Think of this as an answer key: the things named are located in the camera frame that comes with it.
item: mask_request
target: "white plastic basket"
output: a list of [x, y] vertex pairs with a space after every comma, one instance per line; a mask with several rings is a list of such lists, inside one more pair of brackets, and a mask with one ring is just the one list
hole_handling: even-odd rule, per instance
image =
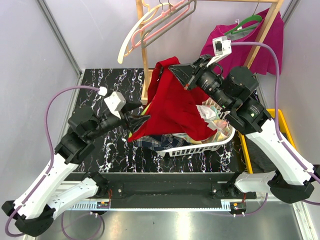
[[[220, 119], [225, 119], [225, 116], [229, 113], [227, 111], [223, 112], [222, 108], [218, 104], [216, 104], [211, 98], [205, 101], [202, 105], [214, 106], [219, 114]], [[183, 155], [189, 155], [189, 154], [198, 154], [207, 150], [216, 151], [222, 145], [230, 142], [231, 139], [234, 137], [236, 130], [231, 125], [229, 127], [231, 130], [231, 134], [226, 140], [219, 141], [219, 142], [205, 143], [205, 144], [194, 144], [189, 146], [174, 147], [174, 148], [170, 148], [163, 151], [157, 151], [157, 153], [161, 156], [164, 156], [166, 153], [169, 153], [170, 157], [175, 157], [175, 156], [183, 156]]]

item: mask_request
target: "magenta shirt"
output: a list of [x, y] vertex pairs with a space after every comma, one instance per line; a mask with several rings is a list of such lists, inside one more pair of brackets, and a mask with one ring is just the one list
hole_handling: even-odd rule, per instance
[[[247, 34], [246, 36], [240, 39], [233, 40], [232, 42], [254, 42], [262, 27], [262, 24], [264, 23], [268, 10], [269, 9], [266, 9], [258, 13], [258, 15], [262, 17], [262, 22], [259, 23], [259, 25], [252, 32], [250, 32], [249, 34]], [[246, 28], [256, 23], [257, 23], [256, 21], [248, 22], [242, 27]], [[237, 26], [237, 23], [232, 25], [217, 25], [215, 29], [210, 33], [204, 47], [202, 48], [201, 55], [210, 54], [214, 56], [215, 54], [214, 54], [212, 40], [215, 38], [224, 36], [226, 32], [228, 32], [229, 30], [233, 29], [236, 26]], [[278, 13], [277, 16], [275, 17], [274, 22], [272, 23], [270, 30], [267, 33], [263, 43], [269, 45], [275, 52], [279, 61], [279, 69], [281, 73], [283, 48], [284, 48], [284, 21], [281, 19], [280, 13]], [[219, 64], [223, 67], [224, 77], [227, 76], [227, 74], [230, 72], [230, 70], [233, 67], [243, 66], [245, 64], [245, 61], [250, 52], [250, 49], [251, 49], [251, 46], [232, 47], [232, 53], [219, 62]], [[253, 73], [258, 73], [263, 75], [267, 74], [267, 72], [274, 75], [276, 74], [275, 63], [267, 49], [262, 47], [260, 48], [251, 65], [250, 70]]]

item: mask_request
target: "plaid cloth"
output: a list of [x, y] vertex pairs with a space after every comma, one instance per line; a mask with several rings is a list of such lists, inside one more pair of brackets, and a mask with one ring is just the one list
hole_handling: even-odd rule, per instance
[[146, 147], [154, 151], [163, 151], [167, 149], [188, 146], [186, 140], [172, 134], [143, 136], [136, 140], [139, 147]]

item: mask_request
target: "red cloth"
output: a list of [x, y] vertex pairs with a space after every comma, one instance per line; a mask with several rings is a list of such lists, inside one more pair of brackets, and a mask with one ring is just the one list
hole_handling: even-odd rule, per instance
[[[257, 15], [262, 17], [262, 22], [248, 35], [242, 37], [240, 39], [234, 40], [233, 42], [255, 42], [258, 36], [258, 33], [265, 21], [269, 9], [266, 9], [262, 12], [259, 12]], [[248, 22], [243, 28], [251, 26], [256, 22]], [[218, 37], [222, 37], [226, 32], [236, 27], [238, 24], [232, 25], [217, 25], [215, 29], [210, 33], [208, 39], [206, 40], [205, 45], [201, 51], [200, 55], [210, 54], [212, 56], [215, 55], [214, 47], [212, 44], [212, 40]], [[268, 31], [265, 39], [263, 41], [264, 44], [269, 45], [276, 54], [276, 57], [279, 61], [279, 69], [281, 73], [282, 68], [282, 57], [283, 57], [283, 48], [284, 48], [284, 21], [281, 19], [280, 13], [278, 13]], [[243, 66], [249, 55], [252, 46], [234, 46], [232, 47], [232, 53], [226, 58], [219, 61], [219, 64], [223, 68], [223, 76], [226, 77], [230, 70], [233, 67]], [[258, 51], [251, 67], [251, 72], [266, 75], [267, 72], [271, 74], [276, 74], [276, 66], [274, 59], [267, 49], [261, 47]]]
[[143, 136], [177, 133], [187, 133], [193, 140], [201, 141], [217, 132], [207, 127], [196, 107], [208, 96], [199, 87], [184, 90], [168, 69], [175, 64], [180, 64], [179, 60], [172, 57], [155, 65], [148, 88], [148, 104], [152, 103], [145, 113], [151, 118], [128, 139], [129, 142]]

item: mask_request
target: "yellow bin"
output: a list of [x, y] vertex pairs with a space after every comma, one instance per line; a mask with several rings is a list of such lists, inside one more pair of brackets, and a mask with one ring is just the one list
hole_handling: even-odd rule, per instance
[[[273, 109], [267, 109], [267, 111], [270, 113], [270, 115], [275, 118], [276, 117], [276, 110]], [[280, 126], [280, 131], [282, 133], [286, 133], [287, 136], [287, 140], [289, 141], [289, 143], [296, 148], [295, 143], [291, 137], [291, 134], [289, 132], [285, 117], [282, 113], [282, 111], [279, 109], [279, 126]], [[241, 146], [242, 146], [242, 150], [243, 150], [243, 155], [244, 155], [244, 159], [245, 159], [245, 164], [246, 164], [246, 169], [248, 171], [249, 174], [253, 174], [253, 170], [252, 170], [252, 166], [251, 166], [251, 162], [250, 162], [250, 157], [249, 157], [249, 153], [248, 153], [248, 149], [247, 149], [247, 143], [246, 143], [246, 139], [245, 136], [242, 135], [241, 133], [239, 133], [239, 137], [240, 137], [240, 141], [241, 141]]]

